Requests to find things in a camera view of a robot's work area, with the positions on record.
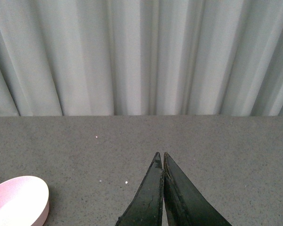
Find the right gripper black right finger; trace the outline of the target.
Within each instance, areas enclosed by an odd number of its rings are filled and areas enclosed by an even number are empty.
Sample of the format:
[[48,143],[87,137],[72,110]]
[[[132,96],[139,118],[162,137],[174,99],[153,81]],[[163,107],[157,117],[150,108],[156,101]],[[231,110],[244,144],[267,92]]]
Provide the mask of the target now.
[[164,153],[164,201],[170,226],[229,226],[172,157]]

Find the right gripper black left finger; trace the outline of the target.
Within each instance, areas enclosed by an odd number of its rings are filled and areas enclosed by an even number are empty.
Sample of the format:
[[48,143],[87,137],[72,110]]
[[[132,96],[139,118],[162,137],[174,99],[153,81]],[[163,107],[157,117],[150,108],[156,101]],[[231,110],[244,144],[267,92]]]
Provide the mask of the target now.
[[160,153],[155,153],[132,202],[118,218],[117,226],[162,225],[164,169]]

